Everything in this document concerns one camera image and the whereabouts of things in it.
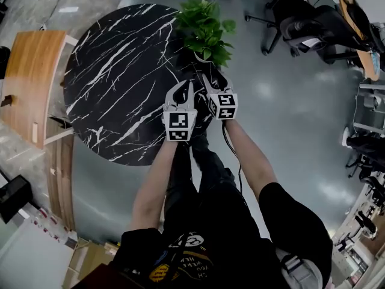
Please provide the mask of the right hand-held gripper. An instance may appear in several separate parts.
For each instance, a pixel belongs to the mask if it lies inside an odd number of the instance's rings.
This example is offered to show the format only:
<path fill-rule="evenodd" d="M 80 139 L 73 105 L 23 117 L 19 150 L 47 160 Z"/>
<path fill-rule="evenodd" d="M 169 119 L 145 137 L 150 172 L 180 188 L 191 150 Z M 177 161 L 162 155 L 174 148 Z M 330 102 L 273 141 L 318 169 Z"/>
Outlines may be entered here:
<path fill-rule="evenodd" d="M 217 120 L 233 120 L 238 110 L 238 94 L 234 93 L 232 81 L 223 76 L 221 92 L 215 93 L 210 80 L 202 73 L 203 83 L 208 94 L 208 108 Z"/>

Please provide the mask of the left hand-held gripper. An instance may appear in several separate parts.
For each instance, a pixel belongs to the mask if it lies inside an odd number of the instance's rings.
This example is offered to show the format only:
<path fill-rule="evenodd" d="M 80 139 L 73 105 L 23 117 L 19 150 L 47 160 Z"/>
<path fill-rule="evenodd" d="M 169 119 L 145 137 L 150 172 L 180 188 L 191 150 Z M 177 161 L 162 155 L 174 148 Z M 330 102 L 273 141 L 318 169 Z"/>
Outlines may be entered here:
<path fill-rule="evenodd" d="M 196 122 L 197 110 L 194 107 L 193 83 L 181 81 L 166 94 L 163 123 L 167 141 L 189 141 Z"/>

